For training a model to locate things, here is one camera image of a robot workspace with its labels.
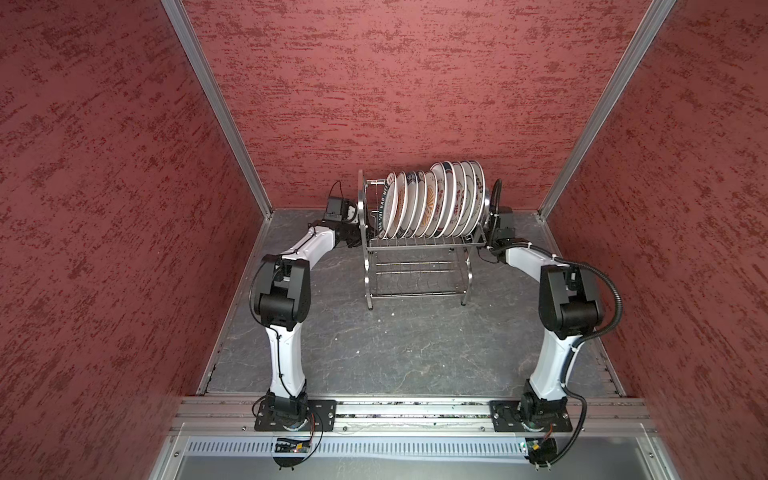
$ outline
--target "rack leg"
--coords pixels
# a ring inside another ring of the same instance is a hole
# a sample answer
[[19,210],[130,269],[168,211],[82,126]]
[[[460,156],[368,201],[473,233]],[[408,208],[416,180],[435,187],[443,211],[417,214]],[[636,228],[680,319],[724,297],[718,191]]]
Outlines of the rack leg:
[[469,301],[469,290],[472,288],[472,265],[469,263],[469,250],[464,249],[465,262],[467,263],[467,290],[462,297],[462,306],[466,306]]
[[368,303],[368,310],[373,310],[373,301],[371,299],[371,254],[365,245],[362,246],[362,258],[366,265],[366,302]]

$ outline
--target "plate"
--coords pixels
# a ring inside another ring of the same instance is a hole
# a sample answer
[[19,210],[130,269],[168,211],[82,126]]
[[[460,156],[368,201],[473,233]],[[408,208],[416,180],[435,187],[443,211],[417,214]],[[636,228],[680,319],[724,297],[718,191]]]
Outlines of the plate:
[[406,237],[411,238],[416,234],[416,229],[422,223],[422,217],[424,217],[424,209],[426,207],[425,202],[427,198],[427,186],[425,182],[424,172],[418,171],[416,173],[416,202],[413,209],[413,218],[411,219],[411,226],[408,227]]
[[416,236],[421,237],[424,232],[427,231],[427,227],[432,222],[432,217],[435,215],[435,198],[437,197],[437,180],[435,179],[435,172],[432,170],[424,174],[424,214],[422,214],[422,222],[419,224],[419,228],[416,229]]
[[395,189],[397,189],[397,210],[395,212],[395,220],[392,222],[392,226],[387,229],[386,236],[388,238],[394,238],[395,233],[400,230],[402,225],[403,210],[408,205],[408,189],[406,188],[406,173],[400,172],[397,174],[395,180]]
[[464,212],[462,212],[462,218],[458,221],[456,230],[453,230],[453,234],[460,237],[466,235],[467,224],[475,212],[475,190],[477,190],[475,171],[472,169],[472,165],[469,162],[462,162],[462,170],[464,171]]
[[386,176],[382,201],[379,204],[379,238],[384,238],[395,219],[395,207],[397,207],[397,189],[394,188],[395,174]]
[[445,203],[443,204],[442,218],[435,230],[435,237],[442,237],[445,233],[445,227],[451,222],[453,208],[456,205],[456,179],[451,162],[442,162],[442,168],[445,170]]
[[419,177],[416,176],[416,172],[408,172],[406,174],[406,198],[407,203],[405,209],[402,212],[402,225],[397,230],[397,237],[403,238],[409,232],[411,228],[411,222],[413,222],[413,216],[416,214],[416,202],[419,201]]
[[451,215],[451,221],[445,226],[444,235],[450,237],[460,231],[459,226],[462,225],[462,217],[464,217],[464,210],[466,210],[467,202],[467,189],[466,189],[466,176],[464,174],[464,167],[461,164],[451,164],[453,167],[453,176],[456,179],[456,203],[453,207],[453,214]]
[[442,164],[434,164],[429,170],[435,175],[435,213],[432,215],[432,221],[429,222],[424,235],[431,237],[437,231],[437,227],[445,216],[446,204],[448,198],[445,196],[445,168]]
[[483,200],[485,199],[485,176],[482,171],[482,167],[480,167],[480,164],[472,161],[469,162],[472,165],[472,170],[475,172],[475,209],[472,211],[472,215],[469,218],[469,222],[467,222],[467,226],[462,231],[462,234],[469,235],[475,227],[477,227],[478,222],[482,218],[483,213]]

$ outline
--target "metal corner post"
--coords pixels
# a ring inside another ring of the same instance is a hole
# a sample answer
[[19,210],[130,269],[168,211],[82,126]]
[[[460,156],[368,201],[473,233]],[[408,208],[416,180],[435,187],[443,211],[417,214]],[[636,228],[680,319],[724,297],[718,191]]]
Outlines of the metal corner post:
[[630,40],[627,50],[621,56],[621,60],[616,66],[611,79],[608,81],[603,94],[600,96],[597,105],[595,105],[592,115],[587,120],[584,130],[576,140],[573,150],[568,155],[563,169],[558,178],[555,179],[552,187],[539,208],[539,215],[546,220],[552,213],[555,204],[565,191],[568,182],[578,169],[579,164],[584,159],[585,154],[592,145],[595,137],[608,118],[614,105],[618,101],[624,88],[629,83],[630,78],[637,70],[637,66],[645,56],[645,52],[650,47],[651,42],[656,38],[659,28],[664,23],[670,10],[676,0],[652,0],[645,16],[637,27],[632,40]]
[[200,46],[200,42],[197,40],[197,36],[194,33],[190,19],[187,16],[187,11],[184,10],[184,6],[181,4],[181,0],[161,0],[165,12],[168,14],[170,23],[174,26],[176,35],[184,47],[184,51],[187,53],[192,69],[194,69],[197,79],[200,81],[200,85],[203,87],[206,97],[210,102],[210,106],[213,108],[216,118],[219,120],[221,130],[232,147],[232,152],[235,154],[237,163],[240,164],[240,169],[243,171],[248,186],[250,187],[253,196],[256,198],[256,202],[259,204],[262,215],[265,219],[272,217],[272,204],[270,199],[266,196],[264,186],[261,184],[259,174],[256,172],[256,168],[253,166],[253,162],[248,154],[248,149],[243,142],[243,138],[240,136],[240,132],[237,130],[235,121],[232,118],[230,109],[227,107],[227,103],[224,100],[224,96],[221,94],[218,83],[214,73],[210,69],[208,61],[205,59],[203,49]]

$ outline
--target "gray floor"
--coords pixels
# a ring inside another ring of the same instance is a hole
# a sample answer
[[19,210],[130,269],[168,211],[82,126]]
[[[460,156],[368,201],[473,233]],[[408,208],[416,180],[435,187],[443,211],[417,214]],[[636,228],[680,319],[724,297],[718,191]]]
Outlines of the gray floor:
[[[263,253],[300,239],[318,210],[278,210]],[[519,214],[517,234],[546,246],[533,214]],[[375,300],[364,297],[362,249],[339,247],[312,270],[312,307],[302,332],[302,364],[311,394],[519,396],[536,366],[544,328],[538,283],[472,252],[472,298]],[[591,350],[584,349],[569,386],[605,396]],[[208,392],[264,393],[270,350],[263,327],[241,303]]]

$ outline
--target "dish rack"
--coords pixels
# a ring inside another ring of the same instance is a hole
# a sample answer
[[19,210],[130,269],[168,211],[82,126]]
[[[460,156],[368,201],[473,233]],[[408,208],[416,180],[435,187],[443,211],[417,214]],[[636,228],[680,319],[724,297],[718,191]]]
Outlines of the dish rack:
[[358,173],[357,218],[365,239],[362,256],[368,310],[373,310],[373,299],[409,296],[462,296],[462,305],[466,305],[472,288],[469,249],[486,243],[482,227],[488,222],[488,189],[483,213],[469,235],[380,239],[377,219],[385,182],[366,180],[362,170]]

